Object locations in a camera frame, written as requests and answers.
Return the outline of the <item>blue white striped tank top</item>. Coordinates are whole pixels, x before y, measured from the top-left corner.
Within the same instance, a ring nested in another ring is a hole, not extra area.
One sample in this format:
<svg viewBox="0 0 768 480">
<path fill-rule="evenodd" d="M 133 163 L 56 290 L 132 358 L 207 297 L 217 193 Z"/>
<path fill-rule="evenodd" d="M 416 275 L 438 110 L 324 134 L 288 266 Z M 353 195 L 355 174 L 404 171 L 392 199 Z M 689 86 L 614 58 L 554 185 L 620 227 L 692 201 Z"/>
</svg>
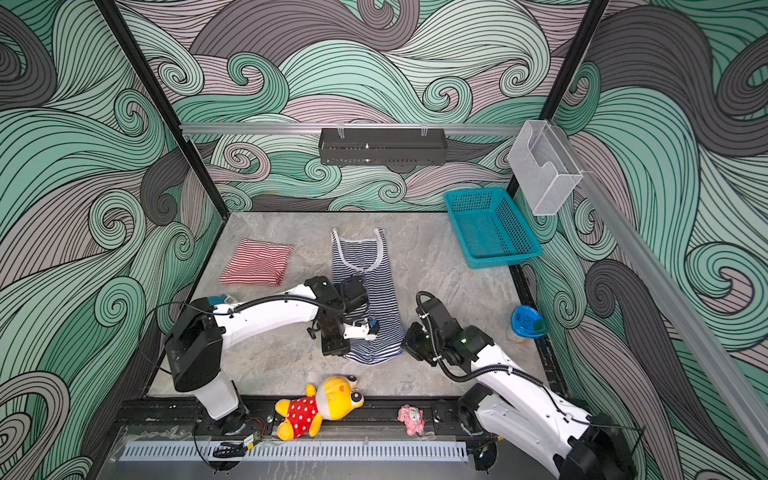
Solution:
<svg viewBox="0 0 768 480">
<path fill-rule="evenodd" d="M 351 240 L 339 231 L 331 231 L 332 275 L 336 284 L 342 283 L 348 292 L 352 277 L 360 279 L 365 288 L 367 304 L 350 313 L 350 320 L 364 324 L 375 331 L 375 338 L 367 336 L 350 340 L 348 360 L 364 365 L 385 363 L 402 353 L 405 336 L 385 231 L 373 230 L 371 238 Z"/>
</svg>

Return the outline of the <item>red white striped tank top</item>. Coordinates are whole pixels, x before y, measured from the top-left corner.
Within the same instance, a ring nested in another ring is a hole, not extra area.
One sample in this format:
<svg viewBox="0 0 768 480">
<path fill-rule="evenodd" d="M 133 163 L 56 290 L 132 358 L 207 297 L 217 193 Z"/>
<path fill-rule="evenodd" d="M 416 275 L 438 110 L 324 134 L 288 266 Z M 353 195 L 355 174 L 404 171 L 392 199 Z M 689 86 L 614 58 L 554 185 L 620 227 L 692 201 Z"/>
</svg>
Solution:
<svg viewBox="0 0 768 480">
<path fill-rule="evenodd" d="M 293 245 L 243 239 L 220 276 L 222 284 L 278 287 Z"/>
</svg>

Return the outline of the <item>teal plastic basket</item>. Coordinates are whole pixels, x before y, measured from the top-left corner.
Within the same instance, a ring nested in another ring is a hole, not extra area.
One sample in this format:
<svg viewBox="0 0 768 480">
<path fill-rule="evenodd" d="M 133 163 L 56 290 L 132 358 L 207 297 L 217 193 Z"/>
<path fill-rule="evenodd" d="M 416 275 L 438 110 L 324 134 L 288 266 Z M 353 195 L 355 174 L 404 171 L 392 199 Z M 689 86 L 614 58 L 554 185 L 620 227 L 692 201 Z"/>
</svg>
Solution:
<svg viewBox="0 0 768 480">
<path fill-rule="evenodd" d="M 451 225 L 471 269 L 519 265 L 542 247 L 506 190 L 462 189 L 444 194 Z"/>
</svg>

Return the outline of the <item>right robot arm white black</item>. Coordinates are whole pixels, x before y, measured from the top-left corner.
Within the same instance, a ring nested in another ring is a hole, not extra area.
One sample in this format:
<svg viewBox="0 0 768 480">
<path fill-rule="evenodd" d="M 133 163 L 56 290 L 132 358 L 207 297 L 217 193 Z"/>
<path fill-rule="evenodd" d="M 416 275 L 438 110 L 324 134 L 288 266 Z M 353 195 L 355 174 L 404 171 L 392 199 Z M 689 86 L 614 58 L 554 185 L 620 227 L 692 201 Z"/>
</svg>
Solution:
<svg viewBox="0 0 768 480">
<path fill-rule="evenodd" d="M 503 438 L 557 479 L 637 478 L 626 427 L 553 392 L 483 330 L 461 326 L 433 294 L 419 291 L 415 300 L 418 319 L 402 347 L 451 381 L 470 383 L 460 406 L 466 430 Z"/>
</svg>

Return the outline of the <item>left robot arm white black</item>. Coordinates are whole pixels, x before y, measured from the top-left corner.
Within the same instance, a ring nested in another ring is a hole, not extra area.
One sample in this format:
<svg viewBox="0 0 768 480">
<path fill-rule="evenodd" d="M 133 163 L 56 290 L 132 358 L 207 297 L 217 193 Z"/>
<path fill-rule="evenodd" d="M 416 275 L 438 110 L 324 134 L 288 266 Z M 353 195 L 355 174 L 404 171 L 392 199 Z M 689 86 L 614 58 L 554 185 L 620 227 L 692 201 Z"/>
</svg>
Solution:
<svg viewBox="0 0 768 480">
<path fill-rule="evenodd" d="M 247 430 L 247 408 L 222 371 L 222 352 L 297 323 L 307 323 L 310 337 L 321 339 L 325 356 L 344 356 L 353 340 L 372 341 L 380 330 L 360 276 L 340 283 L 315 276 L 285 292 L 232 304 L 200 298 L 185 305 L 165 341 L 175 390 L 195 396 L 215 435 Z"/>
</svg>

